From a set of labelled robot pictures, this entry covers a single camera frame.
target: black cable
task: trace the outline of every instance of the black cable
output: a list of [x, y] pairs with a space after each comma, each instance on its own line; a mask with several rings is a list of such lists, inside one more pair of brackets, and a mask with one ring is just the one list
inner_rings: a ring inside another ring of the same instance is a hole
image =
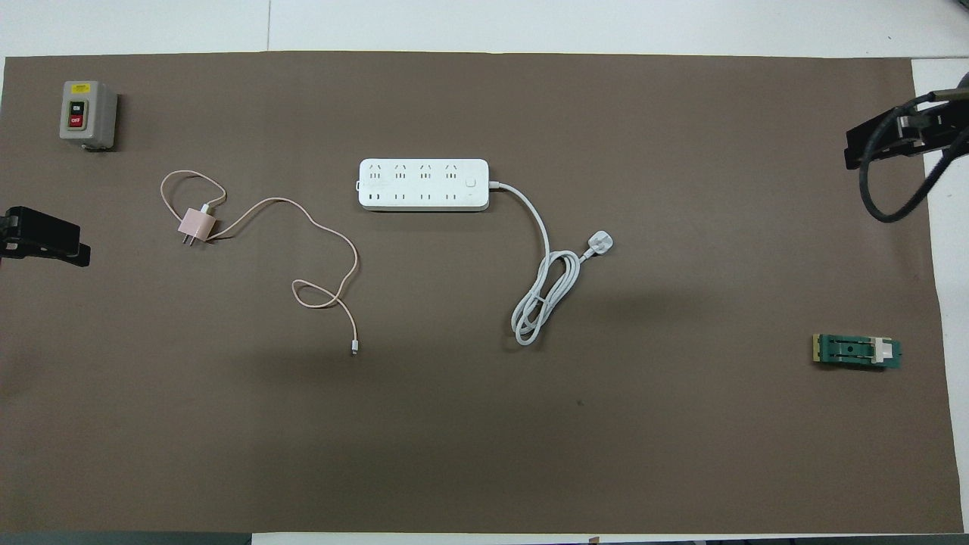
[[942, 159], [939, 159], [939, 162], [936, 163], [935, 167], [932, 168], [932, 171], [925, 178], [925, 181], [922, 182], [922, 185], [919, 186], [919, 189], [914, 195], [912, 195], [912, 198], [910, 198], [907, 203], [902, 205], [902, 208], [899, 208], [893, 213], [886, 214], [875, 206], [875, 203], [871, 200], [871, 193], [868, 190], [868, 167], [871, 165], [871, 160], [876, 152], [875, 145], [882, 139], [882, 136], [885, 135], [885, 131], [889, 129], [889, 126], [895, 123], [895, 121], [901, 115], [908, 112], [915, 106], [918, 106], [919, 104], [933, 102], [934, 100], [935, 94], [927, 93], [893, 109], [891, 113], [882, 119], [882, 122], [878, 124], [875, 132], [871, 133], [871, 136], [868, 138], [868, 143], [865, 145], [864, 153], [861, 156], [858, 180], [861, 191], [861, 201], [864, 203], [864, 207], [868, 210], [868, 213], [870, 213], [871, 216], [878, 221], [883, 223], [892, 223], [912, 213], [912, 210], [922, 203], [922, 201], [928, 195], [928, 192], [932, 189], [935, 183], [939, 181], [939, 178], [942, 177], [942, 173], [945, 172], [952, 161], [959, 156], [960, 149], [966, 144], [967, 141], [969, 141], [969, 127], [967, 127], [955, 137], [953, 143], [948, 149], [943, 150]]

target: green electronic component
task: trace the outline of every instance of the green electronic component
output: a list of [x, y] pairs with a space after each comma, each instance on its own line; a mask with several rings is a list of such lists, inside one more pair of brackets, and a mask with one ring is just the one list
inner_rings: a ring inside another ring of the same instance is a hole
[[815, 362], [897, 369], [901, 358], [901, 343], [888, 337], [814, 335]]

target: power outlet socket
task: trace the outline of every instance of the power outlet socket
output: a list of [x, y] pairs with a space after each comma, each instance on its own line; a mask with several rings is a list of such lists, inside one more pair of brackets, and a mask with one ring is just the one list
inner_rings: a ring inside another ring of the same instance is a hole
[[484, 159], [364, 159], [357, 198], [375, 211], [481, 211], [487, 183]]

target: white table surface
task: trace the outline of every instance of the white table surface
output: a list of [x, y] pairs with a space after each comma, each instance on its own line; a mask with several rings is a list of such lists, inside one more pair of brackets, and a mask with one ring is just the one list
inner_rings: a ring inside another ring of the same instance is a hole
[[[80, 20], [78, 6], [86, 10]], [[969, 10], [954, 0], [0, 0], [0, 65], [8, 56], [292, 49], [910, 57], [923, 93], [953, 87], [969, 72]], [[925, 156], [926, 172], [937, 155]], [[950, 167], [928, 205], [965, 522], [969, 159]], [[767, 537], [598, 535], [603, 542]], [[253, 543], [471, 545], [592, 536], [265, 533]]]

